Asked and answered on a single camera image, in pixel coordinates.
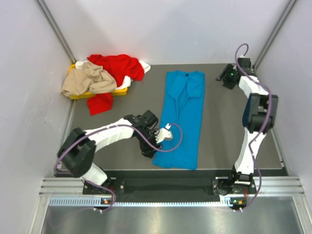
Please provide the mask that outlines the blue t shirt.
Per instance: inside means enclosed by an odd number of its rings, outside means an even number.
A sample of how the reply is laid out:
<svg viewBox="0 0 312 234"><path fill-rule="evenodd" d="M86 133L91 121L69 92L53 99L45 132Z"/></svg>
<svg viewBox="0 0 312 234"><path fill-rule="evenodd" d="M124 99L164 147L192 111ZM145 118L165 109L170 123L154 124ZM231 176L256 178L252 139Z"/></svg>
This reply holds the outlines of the blue t shirt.
<svg viewBox="0 0 312 234"><path fill-rule="evenodd" d="M173 71L166 75L165 96L160 127L171 124L173 139L163 141L164 150L156 152L153 164L161 168L195 170L205 96L205 74L200 71Z"/></svg>

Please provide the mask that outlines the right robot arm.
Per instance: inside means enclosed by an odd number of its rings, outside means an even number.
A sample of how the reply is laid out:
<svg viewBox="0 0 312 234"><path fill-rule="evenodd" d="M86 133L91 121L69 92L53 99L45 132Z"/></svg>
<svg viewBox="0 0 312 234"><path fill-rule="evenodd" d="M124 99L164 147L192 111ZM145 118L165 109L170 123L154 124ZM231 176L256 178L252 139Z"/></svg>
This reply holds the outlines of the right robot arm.
<svg viewBox="0 0 312 234"><path fill-rule="evenodd" d="M244 139L238 159L229 178L212 180L214 193L225 196L254 186L255 159L262 141L275 124L278 96L271 95L260 84L251 60L244 56L236 60L236 65L227 64L217 80L228 89L238 86L247 97L242 116Z"/></svg>

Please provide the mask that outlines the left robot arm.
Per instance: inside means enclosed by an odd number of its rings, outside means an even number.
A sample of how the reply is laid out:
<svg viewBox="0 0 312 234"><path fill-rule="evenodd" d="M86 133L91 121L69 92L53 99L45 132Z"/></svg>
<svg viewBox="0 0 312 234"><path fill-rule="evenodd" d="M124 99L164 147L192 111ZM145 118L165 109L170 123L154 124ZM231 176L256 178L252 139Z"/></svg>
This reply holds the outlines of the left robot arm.
<svg viewBox="0 0 312 234"><path fill-rule="evenodd" d="M113 190L114 182L93 162L95 153L110 144L135 137L142 155L153 158L165 138L172 137L169 125L153 128L157 123L158 118L147 110L143 115L127 115L97 129L75 128L59 149L58 159L73 177L84 180L92 193L104 194Z"/></svg>

